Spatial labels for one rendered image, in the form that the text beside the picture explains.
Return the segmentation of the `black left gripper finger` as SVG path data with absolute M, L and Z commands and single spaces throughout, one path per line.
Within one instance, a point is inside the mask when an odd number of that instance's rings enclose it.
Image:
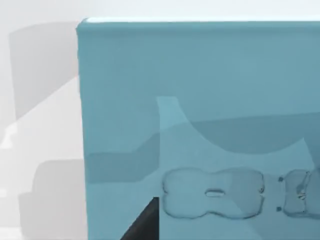
M 153 197 L 120 240 L 160 240 L 160 199 Z

